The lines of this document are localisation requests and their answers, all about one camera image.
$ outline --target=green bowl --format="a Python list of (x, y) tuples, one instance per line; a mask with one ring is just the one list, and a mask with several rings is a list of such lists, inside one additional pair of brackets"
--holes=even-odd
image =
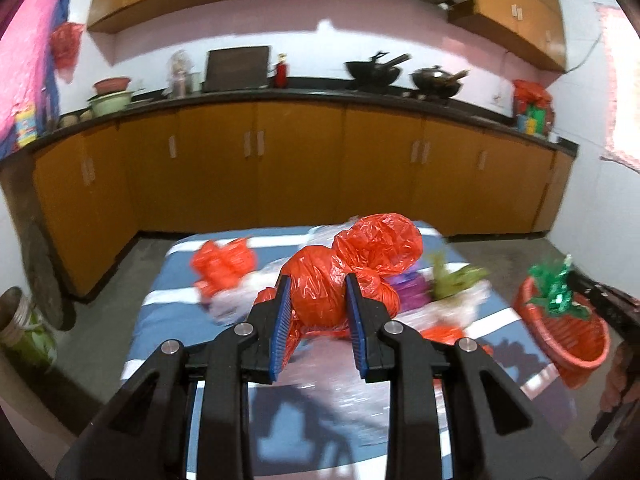
[(89, 104), (94, 113), (94, 117), (113, 114), (124, 110), (125, 106), (131, 102), (132, 94), (133, 92), (124, 91), (92, 97), (89, 99)]

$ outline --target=window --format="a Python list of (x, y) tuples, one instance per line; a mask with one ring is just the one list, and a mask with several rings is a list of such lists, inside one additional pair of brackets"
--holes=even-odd
[(640, 173), (640, 38), (625, 13), (600, 6), (609, 72), (606, 152)]

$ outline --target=red basket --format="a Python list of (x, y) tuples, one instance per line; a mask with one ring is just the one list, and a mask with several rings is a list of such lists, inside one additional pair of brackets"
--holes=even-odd
[(553, 361), (562, 382), (572, 390), (580, 388), (607, 358), (610, 346), (607, 323), (594, 313), (589, 301), (580, 294), (574, 294), (574, 300), (591, 310), (588, 320), (546, 316), (542, 308), (529, 303), (538, 295), (533, 278), (527, 278), (520, 285), (513, 309), (541, 350)]

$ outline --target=wok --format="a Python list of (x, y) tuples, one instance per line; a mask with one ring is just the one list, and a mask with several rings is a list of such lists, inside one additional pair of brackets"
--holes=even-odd
[(389, 86), (400, 75), (400, 69), (395, 65), (411, 59), (411, 55), (402, 54), (402, 56), (395, 57), (386, 63), (376, 63), (386, 54), (388, 52), (379, 52), (369, 61), (349, 61), (345, 63), (345, 66), (359, 86)]
[(417, 70), (411, 74), (411, 79), (426, 94), (448, 99), (460, 91), (462, 83), (459, 80), (467, 76), (468, 73), (469, 70), (461, 70), (457, 74), (450, 74), (439, 65), (435, 65), (431, 68)]

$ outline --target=red bottle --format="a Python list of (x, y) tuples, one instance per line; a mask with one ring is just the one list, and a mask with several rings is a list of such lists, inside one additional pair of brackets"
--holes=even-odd
[(287, 87), (287, 72), (289, 71), (289, 66), (286, 63), (287, 55), (286, 54), (278, 54), (278, 63), (276, 65), (276, 75), (273, 79), (273, 86), (276, 88), (286, 88)]

